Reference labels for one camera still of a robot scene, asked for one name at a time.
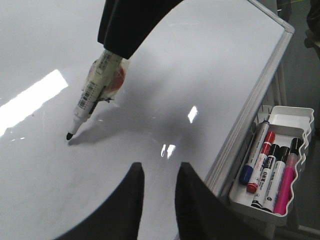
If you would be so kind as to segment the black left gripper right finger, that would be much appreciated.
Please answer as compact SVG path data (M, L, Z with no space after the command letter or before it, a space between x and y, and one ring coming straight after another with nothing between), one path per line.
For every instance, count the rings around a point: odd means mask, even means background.
M180 165L174 202L181 240L266 239L228 209L188 162Z

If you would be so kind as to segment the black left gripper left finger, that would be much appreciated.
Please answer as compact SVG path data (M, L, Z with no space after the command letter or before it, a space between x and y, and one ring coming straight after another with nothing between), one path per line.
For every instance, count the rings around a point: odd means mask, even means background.
M112 194L59 240L136 240L144 203L145 174L134 162Z

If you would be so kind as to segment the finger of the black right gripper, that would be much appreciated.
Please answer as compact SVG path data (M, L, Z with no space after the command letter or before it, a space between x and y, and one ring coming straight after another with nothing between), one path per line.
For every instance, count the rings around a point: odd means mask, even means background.
M180 0L107 0L97 42L128 60Z

